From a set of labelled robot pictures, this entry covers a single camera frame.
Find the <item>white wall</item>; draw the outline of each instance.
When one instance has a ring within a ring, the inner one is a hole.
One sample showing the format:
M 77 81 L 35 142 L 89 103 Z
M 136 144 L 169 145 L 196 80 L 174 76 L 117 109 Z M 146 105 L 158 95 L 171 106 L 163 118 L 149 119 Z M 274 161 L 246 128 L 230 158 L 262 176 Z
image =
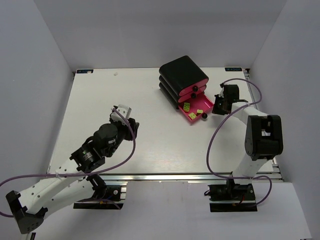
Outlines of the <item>white wall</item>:
M 34 0 L 72 70 L 250 67 L 286 0 Z
M 72 72 L 32 0 L 2 0 L 0 6 L 0 181 L 45 173 L 72 85 Z M 0 188 L 5 194 L 36 179 Z M 13 218 L 0 216 L 0 239 L 18 240 Z
M 288 0 L 251 68 L 260 108 L 282 119 L 277 160 L 292 181 L 313 239 L 320 240 L 320 1 Z

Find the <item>yellow block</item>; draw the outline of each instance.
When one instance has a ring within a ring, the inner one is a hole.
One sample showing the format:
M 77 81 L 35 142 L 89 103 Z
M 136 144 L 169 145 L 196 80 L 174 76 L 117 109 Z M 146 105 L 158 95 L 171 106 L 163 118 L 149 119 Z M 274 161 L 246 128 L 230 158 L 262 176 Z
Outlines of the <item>yellow block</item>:
M 197 117 L 197 115 L 195 115 L 193 112 L 190 113 L 188 116 L 189 116 L 192 120 Z
M 183 104 L 183 111 L 185 111 L 186 113 L 188 113 L 190 111 L 190 103 L 185 102 Z

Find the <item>white plastic part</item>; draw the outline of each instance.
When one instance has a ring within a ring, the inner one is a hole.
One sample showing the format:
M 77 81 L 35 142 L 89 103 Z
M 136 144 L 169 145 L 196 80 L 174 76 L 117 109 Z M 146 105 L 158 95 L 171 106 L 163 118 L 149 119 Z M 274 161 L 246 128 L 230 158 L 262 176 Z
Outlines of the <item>white plastic part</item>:
M 231 108 L 231 112 L 237 110 L 238 108 L 242 107 L 243 105 L 247 105 L 247 102 L 235 102 L 232 103 L 232 108 Z M 253 106 L 248 106 L 245 107 L 243 109 L 241 109 L 240 111 L 236 112 L 235 114 L 233 114 L 232 116 L 239 119 L 241 122 L 243 122 L 245 125 L 247 125 L 248 122 L 248 116 L 260 116 L 260 117 L 267 117 L 268 114 L 261 112 L 257 109 L 255 109 Z
M 257 159 L 253 161 L 249 155 L 245 155 L 239 166 L 232 172 L 232 176 L 253 178 L 259 169 L 268 161 L 267 159 Z M 252 179 L 235 179 L 234 183 L 248 185 L 252 184 Z
M 66 187 L 44 204 L 43 207 L 48 209 L 44 219 L 74 202 L 91 198 L 94 192 L 93 185 L 86 179 L 73 183 L 70 187 Z
M 125 119 L 129 119 L 130 113 L 131 113 L 131 108 L 122 104 L 119 104 L 117 109 L 116 109 L 122 116 L 124 116 Z M 111 113 L 111 119 L 115 122 L 121 122 L 122 125 L 126 126 L 125 121 L 115 112 Z
M 60 166 L 56 173 L 58 174 L 77 174 L 77 163 L 74 160 L 67 160 Z M 36 214 L 53 196 L 61 192 L 65 187 L 81 177 L 54 177 L 45 178 L 20 192 L 19 201 L 22 207 L 27 207 L 27 213 Z

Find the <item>gray wall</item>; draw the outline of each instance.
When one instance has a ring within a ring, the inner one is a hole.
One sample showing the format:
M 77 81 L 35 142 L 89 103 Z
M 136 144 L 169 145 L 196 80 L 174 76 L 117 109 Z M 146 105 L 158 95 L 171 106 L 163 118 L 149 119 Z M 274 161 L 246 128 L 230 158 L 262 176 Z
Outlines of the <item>gray wall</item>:
M 282 118 L 277 160 L 294 188 L 313 239 L 320 240 L 320 1 L 289 0 L 251 69 L 260 109 Z
M 0 180 L 45 173 L 72 85 L 72 72 L 32 0 L 2 0 L 0 7 Z M 5 194 L 36 179 L 0 188 Z M 19 240 L 13 218 L 0 216 L 0 239 Z
M 72 70 L 250 67 L 286 0 L 35 0 Z

